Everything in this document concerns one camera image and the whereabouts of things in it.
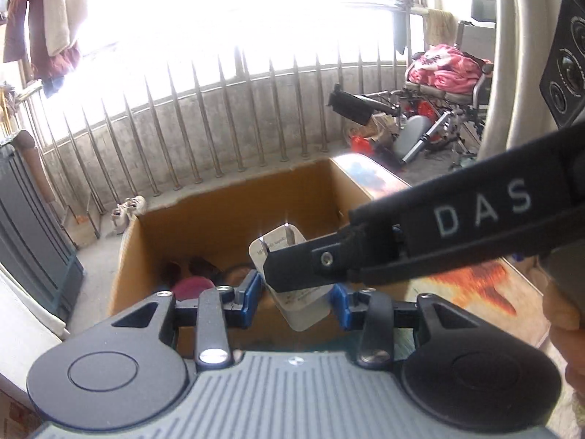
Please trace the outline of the person's right hand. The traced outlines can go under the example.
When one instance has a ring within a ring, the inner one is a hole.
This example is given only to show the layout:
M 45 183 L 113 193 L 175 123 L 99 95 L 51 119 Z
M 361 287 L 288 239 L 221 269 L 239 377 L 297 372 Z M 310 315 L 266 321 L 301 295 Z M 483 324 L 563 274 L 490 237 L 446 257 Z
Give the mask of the person's right hand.
M 550 322 L 550 341 L 567 362 L 565 377 L 584 403 L 584 329 L 578 307 L 551 281 L 543 294 L 543 313 Z

